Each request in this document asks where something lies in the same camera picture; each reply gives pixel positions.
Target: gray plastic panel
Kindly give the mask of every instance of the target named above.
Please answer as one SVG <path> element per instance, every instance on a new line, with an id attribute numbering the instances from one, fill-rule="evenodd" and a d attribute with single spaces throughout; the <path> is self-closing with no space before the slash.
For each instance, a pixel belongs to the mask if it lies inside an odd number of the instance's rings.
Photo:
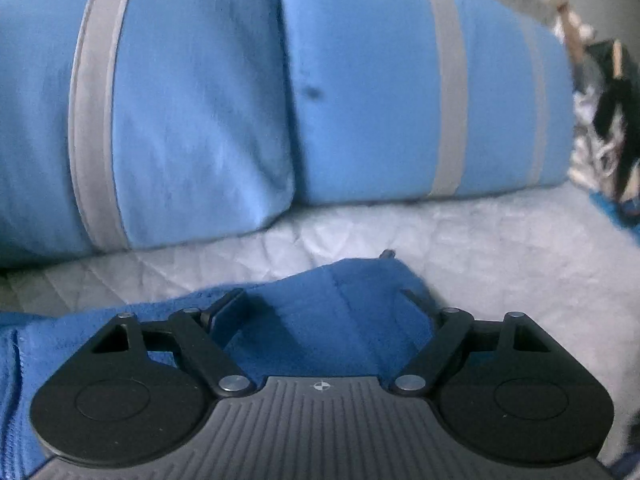
<path id="1" fill-rule="evenodd" d="M 592 459 L 553 469 L 491 462 L 429 405 L 376 378 L 278 378 L 221 400 L 190 442 L 144 465 L 92 470 L 55 458 L 33 480 L 609 480 Z"/>

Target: bed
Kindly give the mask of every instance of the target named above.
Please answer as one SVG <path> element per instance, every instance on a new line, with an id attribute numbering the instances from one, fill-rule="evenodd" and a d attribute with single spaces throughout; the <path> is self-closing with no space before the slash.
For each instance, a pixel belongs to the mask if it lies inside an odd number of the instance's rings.
<path id="1" fill-rule="evenodd" d="M 510 1 L 552 24 L 539 0 Z M 616 418 L 601 459 L 622 453 L 640 408 L 640 252 L 571 184 L 479 199 L 297 207 L 245 236 L 9 270 L 0 274 L 0 310 L 63 316 L 277 280 L 387 249 L 451 306 L 479 319 L 522 310 L 540 323 L 611 394 Z"/>

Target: clothing pile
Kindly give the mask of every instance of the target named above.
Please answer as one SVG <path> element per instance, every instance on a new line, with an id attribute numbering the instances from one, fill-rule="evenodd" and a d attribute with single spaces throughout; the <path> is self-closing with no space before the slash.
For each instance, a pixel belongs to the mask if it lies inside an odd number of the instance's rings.
<path id="1" fill-rule="evenodd" d="M 585 43 L 595 32 L 572 13 L 572 25 Z M 563 43 L 558 19 L 555 35 Z M 590 43 L 575 68 L 574 152 L 569 178 L 593 193 L 594 202 L 614 223 L 632 228 L 640 240 L 640 71 L 619 42 Z"/>

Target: round pad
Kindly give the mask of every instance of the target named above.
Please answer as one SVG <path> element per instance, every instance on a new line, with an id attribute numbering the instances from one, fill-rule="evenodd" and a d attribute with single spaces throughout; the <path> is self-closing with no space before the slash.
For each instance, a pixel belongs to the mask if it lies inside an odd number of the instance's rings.
<path id="1" fill-rule="evenodd" d="M 147 360 L 129 369 L 76 370 L 75 381 L 54 376 L 31 405 L 44 447 L 75 463 L 147 462 L 180 446 L 204 418 L 203 389 L 177 368 Z"/>
<path id="2" fill-rule="evenodd" d="M 438 398 L 447 429 L 508 463 L 549 465 L 596 455 L 611 425 L 611 400 L 577 363 L 548 357 L 516 352 L 463 367 Z"/>

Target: metal rivet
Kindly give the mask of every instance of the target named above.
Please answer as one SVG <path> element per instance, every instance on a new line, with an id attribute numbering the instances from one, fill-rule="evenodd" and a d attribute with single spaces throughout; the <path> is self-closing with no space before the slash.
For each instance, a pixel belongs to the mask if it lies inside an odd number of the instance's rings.
<path id="1" fill-rule="evenodd" d="M 251 386 L 251 381 L 243 375 L 228 375 L 218 385 L 226 392 L 241 392 Z"/>
<path id="2" fill-rule="evenodd" d="M 396 386 L 404 392 L 416 392 L 426 385 L 427 381 L 418 375 L 401 375 L 396 379 Z"/>

